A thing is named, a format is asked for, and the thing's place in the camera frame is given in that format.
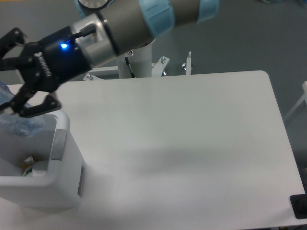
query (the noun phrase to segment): robotic arm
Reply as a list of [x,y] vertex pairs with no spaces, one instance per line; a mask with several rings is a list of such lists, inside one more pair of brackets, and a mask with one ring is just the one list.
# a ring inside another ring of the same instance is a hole
[[[25,84],[10,102],[0,105],[0,113],[30,118],[58,110],[61,104],[55,91],[61,84],[174,26],[211,18],[218,6],[219,0],[116,0],[39,42],[27,43],[22,31],[14,28],[0,39],[0,71],[19,70]],[[19,45],[24,46],[19,57],[3,59]],[[42,104],[25,107],[38,91],[49,95]]]

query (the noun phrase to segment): light blue cap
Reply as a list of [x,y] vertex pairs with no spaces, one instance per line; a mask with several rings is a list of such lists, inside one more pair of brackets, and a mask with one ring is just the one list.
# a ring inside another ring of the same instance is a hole
[[170,0],[139,0],[139,3],[153,37],[158,37],[175,26],[175,14]]
[[204,21],[216,15],[220,0],[200,0],[200,12],[197,22]]
[[76,4],[77,10],[78,10],[81,18],[85,18],[86,16],[85,16],[83,10],[81,9],[81,6],[80,6],[80,3],[78,2],[78,0],[75,0],[75,4]]

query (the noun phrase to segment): metal bracket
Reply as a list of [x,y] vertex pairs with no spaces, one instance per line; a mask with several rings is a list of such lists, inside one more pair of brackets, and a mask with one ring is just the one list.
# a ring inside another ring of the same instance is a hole
[[103,79],[94,76],[94,75],[91,74],[90,72],[87,73],[87,74],[85,75],[85,77],[83,78],[83,81],[96,81],[96,80],[103,80]]
[[152,77],[161,77],[169,61],[169,58],[164,56],[161,57],[157,64],[152,68]]

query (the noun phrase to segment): silver metal cylinder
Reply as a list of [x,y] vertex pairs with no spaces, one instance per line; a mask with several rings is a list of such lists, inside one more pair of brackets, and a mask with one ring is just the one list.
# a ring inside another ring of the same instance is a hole
[[71,30],[73,33],[78,33],[90,24],[95,24],[96,33],[78,38],[76,42],[79,44],[83,54],[89,60],[92,68],[95,68],[116,58],[116,54],[102,22],[96,14],[92,14],[76,22],[71,26]]

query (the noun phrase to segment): metal bolt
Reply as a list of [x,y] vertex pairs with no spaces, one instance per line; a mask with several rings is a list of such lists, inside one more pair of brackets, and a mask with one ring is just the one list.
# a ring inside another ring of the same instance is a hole
[[163,56],[163,57],[161,58],[161,63],[164,64],[164,63],[165,63],[165,60],[166,60],[166,58]]
[[182,69],[184,70],[184,71],[187,71],[187,64],[186,63],[183,63],[182,64]]
[[129,56],[133,56],[133,50],[127,52]]

